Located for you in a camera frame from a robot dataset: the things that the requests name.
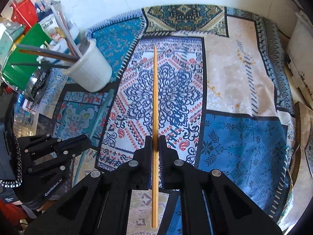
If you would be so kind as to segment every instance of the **gold patterned fabric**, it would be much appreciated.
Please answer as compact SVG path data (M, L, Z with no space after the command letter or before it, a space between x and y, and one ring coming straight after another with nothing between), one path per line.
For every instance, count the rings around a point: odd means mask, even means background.
M228 36L226 8L216 5L182 4L143 8L146 33L163 31L201 31Z

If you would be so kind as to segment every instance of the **wooden chopstick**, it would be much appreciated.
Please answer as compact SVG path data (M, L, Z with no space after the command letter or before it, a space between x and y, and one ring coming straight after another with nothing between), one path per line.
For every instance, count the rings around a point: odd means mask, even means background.
M157 47L154 47L153 60L153 105L152 105L152 228L158 227L159 207L159 103L157 78Z
M31 51L38 51L41 53L55 55L55 56L59 56L63 58L69 58L69 59L76 60L76 61L79 60L78 56L72 56L72 55L61 53L61 52L53 51L50 49L38 48L35 46L31 46L31 45L17 44L16 47L21 48L21 49L31 50Z
M69 59L69 58L65 58L65 57L60 57L57 55L42 53L42 52L38 52L38 51L19 49L18 52L23 53L23 54L28 54L28 55L50 57L50 58L54 58L54 59L58 59L58 60L64 60L64 61L68 61L68 62L74 62L74 63L77 62L77 60L73 60L73 59Z

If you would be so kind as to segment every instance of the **beige fabric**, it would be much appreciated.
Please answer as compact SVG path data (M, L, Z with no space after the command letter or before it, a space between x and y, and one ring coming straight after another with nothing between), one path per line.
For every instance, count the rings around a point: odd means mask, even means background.
M188 34L204 37L207 62L207 109L276 117L274 84L267 76L257 46L255 23L228 16L227 24L229 38L203 33ZM172 35L185 34L176 32Z

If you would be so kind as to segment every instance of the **printed logo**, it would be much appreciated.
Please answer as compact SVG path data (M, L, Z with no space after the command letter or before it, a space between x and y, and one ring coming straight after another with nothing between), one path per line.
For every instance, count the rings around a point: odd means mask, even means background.
M58 184L61 183L61 182L62 182L62 179L60 179L58 182L56 182L56 184L55 184L54 186L52 186L52 187L50 188L50 190L49 190L48 192L46 192L44 195L45 195L45 196L48 196L48 194L51 193L52 190L53 190L54 188L56 188L56 187L58 186Z

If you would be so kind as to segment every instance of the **patterned fabric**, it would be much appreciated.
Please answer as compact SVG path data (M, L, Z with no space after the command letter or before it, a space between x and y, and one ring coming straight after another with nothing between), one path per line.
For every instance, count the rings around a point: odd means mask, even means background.
M294 106L287 76L284 72L284 49L276 24L266 18L239 9L227 8L227 14L256 22L258 46L268 76L275 86L275 105L294 114Z
M88 149L84 160L82 161L81 167L80 169L77 171L78 169L78 164L81 158L81 155L76 156L74 159L74 165L73 165L73 178L72 178L72 183L74 186L74 180L75 177L77 176L77 181L76 183L78 183L79 181L81 181L85 176L87 176L90 172L92 172L93 170L95 170L96 168L94 167L94 163L96 160L96 156L97 156L97 151L93 150L93 149Z
M81 134L89 136L95 127L91 141L98 147L112 97L109 93L67 92L56 118L53 137L65 140ZM95 124L99 109L105 102L107 108Z
M251 119L208 111L199 169L221 170L278 221L290 183L286 176L286 137L287 131L278 118ZM270 210L274 203L277 210L273 213Z
M229 38L187 31L172 33L204 37L207 110L276 117L274 84L264 67L254 22L228 16L227 25Z
M158 228L151 227L152 191L132 191L127 235L157 235L168 194L159 192Z
M154 46L158 48L159 132L181 159L194 163L202 110L202 42L165 37L139 41L112 106L97 168L116 169L151 135Z
M58 68L51 69L48 86L38 106L38 112L48 118L52 118L55 106L65 86L68 77L61 73Z
M96 39L98 49L112 67L111 82L120 78L127 62L125 58L129 58L143 26L142 19L135 18L101 28L91 34Z
M128 12L125 12L125 13L122 13L122 14L119 14L117 16L114 16L114 17L111 17L111 18L108 18L108 19L105 19L91 27L89 27L87 30L86 30L86 36L88 39L92 39L92 33L101 29L101 28L104 28L106 26L109 26L109 25L112 25L112 24L115 24L115 23L118 23L118 22L122 22L122 21L125 21L125 20L128 20L128 19L132 19L132 18L137 18L137 17L143 17L143 13L142 13L142 10L141 9L136 9L136 10L132 10L132 11L128 11Z
M166 235L178 235L182 233L183 233L182 209L181 209L181 202L180 202L180 196L179 196L177 199L174 213L171 219L171 223L168 227Z
M199 4L145 7L146 33L188 30L228 36L225 10L223 6Z

